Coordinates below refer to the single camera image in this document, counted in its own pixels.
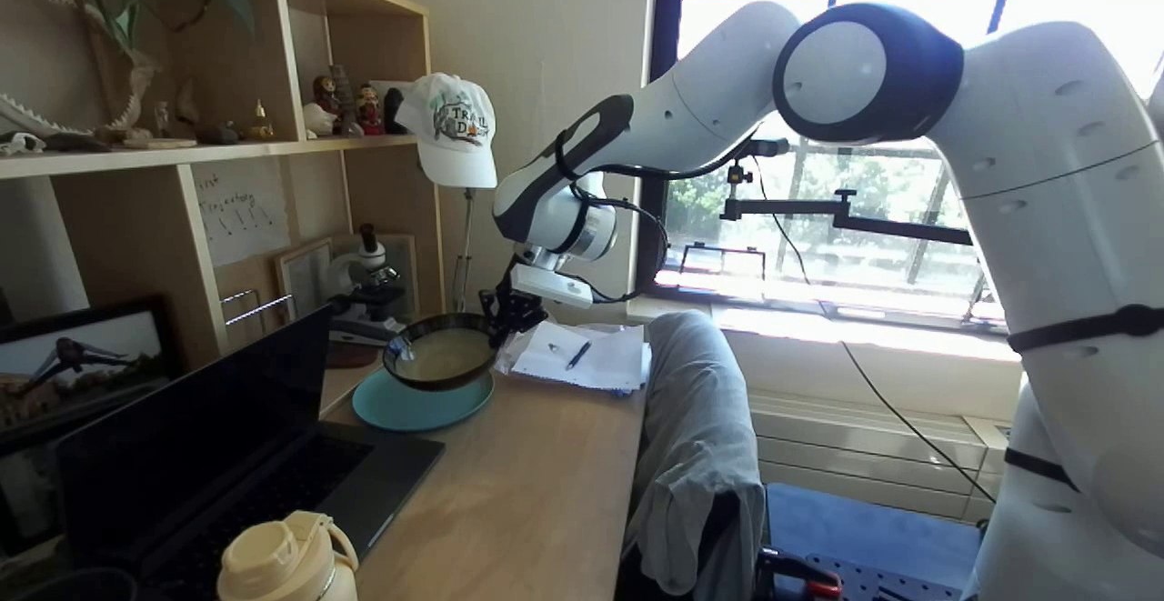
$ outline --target white cap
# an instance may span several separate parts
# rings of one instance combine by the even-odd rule
[[[432,73],[403,90],[396,121],[416,133],[420,167],[438,185],[496,188],[494,105],[475,83]]]

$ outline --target laptop keyboard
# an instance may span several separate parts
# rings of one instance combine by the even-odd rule
[[[173,601],[215,601],[222,552],[243,530],[311,510],[327,499],[371,452],[365,444],[315,434],[262,483],[214,519],[146,587]]]

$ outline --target laptop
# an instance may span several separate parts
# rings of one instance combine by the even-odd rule
[[[319,420],[331,319],[318,310],[62,438],[74,565],[210,601],[230,542],[293,510],[332,515],[362,558],[445,445]]]

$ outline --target window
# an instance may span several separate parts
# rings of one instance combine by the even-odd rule
[[[755,0],[655,0],[652,75],[662,75],[724,17]],[[995,29],[1070,20],[1088,26],[1109,47],[1142,96],[1151,91],[1164,55],[1164,31],[1136,17],[1164,16],[1164,0],[769,0],[802,22],[831,5],[878,2],[918,14],[972,45]],[[840,148],[795,135],[773,113],[758,139],[786,137],[789,154],[745,161],[755,184],[740,198],[831,199],[856,189],[853,214],[966,228],[957,192],[929,140]],[[837,229],[829,217],[781,217],[803,256],[811,287],[772,217],[723,221],[725,170],[701,178],[645,181],[643,204],[669,233],[666,266],[652,270],[658,236],[640,228],[639,285],[659,296],[711,295],[793,310],[942,327],[1002,328],[1000,305],[971,247]]]

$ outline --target wooden desk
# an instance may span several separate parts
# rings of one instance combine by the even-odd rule
[[[328,373],[328,420],[360,422],[326,401],[372,370]],[[361,563],[361,600],[609,601],[644,398],[497,376],[481,412],[421,436],[445,454]]]

